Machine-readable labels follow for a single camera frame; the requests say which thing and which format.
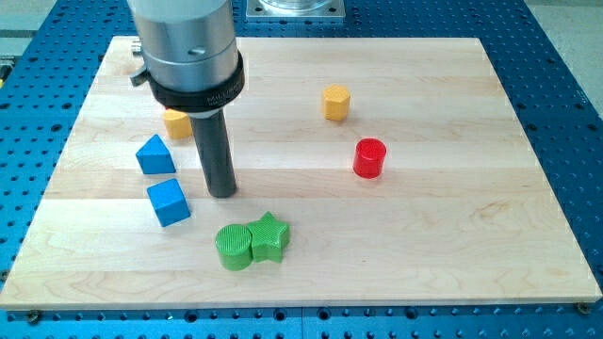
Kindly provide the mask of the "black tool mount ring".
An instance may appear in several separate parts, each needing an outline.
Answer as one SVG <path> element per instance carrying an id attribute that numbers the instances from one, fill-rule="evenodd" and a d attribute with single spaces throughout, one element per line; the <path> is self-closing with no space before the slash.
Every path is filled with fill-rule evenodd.
<path id="1" fill-rule="evenodd" d="M 222 109 L 240 94 L 245 86 L 244 59 L 237 51 L 237 65 L 231 76 L 210 89 L 182 92 L 168 89 L 149 75 L 148 83 L 155 99 L 166 108 L 185 113 L 204 113 Z"/>

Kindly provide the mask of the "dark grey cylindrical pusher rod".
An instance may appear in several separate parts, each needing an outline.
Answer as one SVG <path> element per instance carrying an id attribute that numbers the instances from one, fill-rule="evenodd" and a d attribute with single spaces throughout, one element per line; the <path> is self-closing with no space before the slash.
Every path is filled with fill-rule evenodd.
<path id="1" fill-rule="evenodd" d="M 223 110 L 188 116 L 208 192 L 215 198 L 231 197 L 236 177 Z"/>

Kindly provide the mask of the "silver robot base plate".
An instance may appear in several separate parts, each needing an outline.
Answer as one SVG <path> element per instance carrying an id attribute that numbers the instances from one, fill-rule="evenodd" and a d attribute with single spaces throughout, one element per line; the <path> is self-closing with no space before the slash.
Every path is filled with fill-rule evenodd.
<path id="1" fill-rule="evenodd" d="M 344 0 L 248 0 L 246 16 L 251 18 L 343 19 Z"/>

